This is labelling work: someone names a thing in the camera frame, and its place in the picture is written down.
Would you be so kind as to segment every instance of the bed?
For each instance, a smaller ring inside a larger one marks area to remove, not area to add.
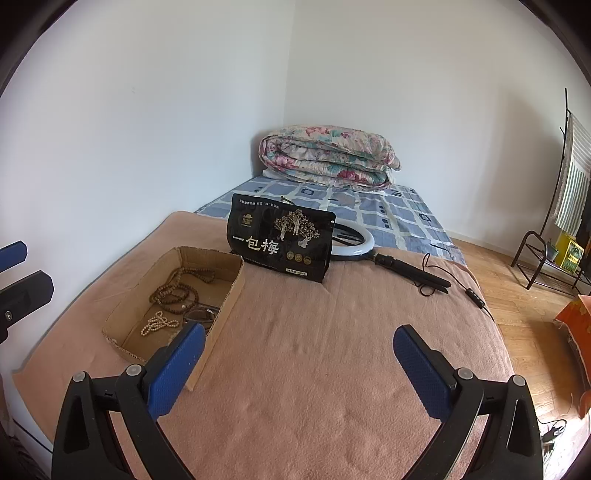
[[[76,371],[104,377],[128,366],[101,328],[153,262],[179,245],[229,251],[226,222],[212,218],[212,205],[210,216],[170,215],[72,303],[13,375],[50,440]],[[423,257],[379,250],[417,266]],[[464,265],[433,262],[481,294]],[[247,264],[199,382],[158,422],[197,478],[402,478],[439,425],[392,353],[392,335],[405,323],[455,367],[498,381],[513,373],[496,325],[455,286],[425,298],[369,261],[333,262],[322,284]],[[119,414],[113,422],[134,475],[149,478]],[[452,479],[466,469],[483,422]]]
[[[362,193],[259,176],[204,205],[197,213],[227,220],[234,193],[277,200],[283,196],[302,207],[328,210],[334,212],[337,218],[363,225],[372,233],[378,247],[430,253],[466,264],[462,252],[453,244],[420,195],[402,185],[386,189],[383,194]]]

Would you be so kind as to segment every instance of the yellow box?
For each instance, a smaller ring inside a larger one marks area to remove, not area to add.
[[[574,273],[583,256],[584,248],[577,244],[576,239],[566,232],[560,232],[555,246],[558,255],[554,263],[563,270]]]

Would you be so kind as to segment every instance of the folded quilt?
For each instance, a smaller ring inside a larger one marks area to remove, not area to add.
[[[377,192],[400,170],[392,145],[381,135],[333,125],[292,125],[271,132],[259,146],[270,176],[331,187]]]

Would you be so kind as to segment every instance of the baseboard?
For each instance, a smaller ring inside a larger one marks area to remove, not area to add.
[[[457,238],[458,240],[461,240],[463,242],[468,242],[469,244],[474,244],[479,247],[487,248],[488,250],[493,250],[493,252],[498,252],[500,254],[507,255],[508,257],[515,256],[515,252],[512,252],[510,250],[506,250],[502,247],[498,247],[497,245],[493,245],[488,242],[483,242],[482,240],[478,240],[476,238],[462,235],[461,233],[450,232],[449,230],[446,230],[446,232],[447,232],[448,236],[450,236],[452,238]]]

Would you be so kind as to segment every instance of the wooden floor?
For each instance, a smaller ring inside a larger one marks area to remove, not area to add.
[[[527,380],[538,418],[568,421],[544,475],[559,478],[589,434],[588,416],[581,420],[577,415],[583,392],[580,369],[565,329],[553,322],[572,297],[536,285],[526,290],[519,270],[510,267],[510,257],[460,240],[454,243],[480,284],[513,369]],[[547,429],[541,425],[540,430]]]

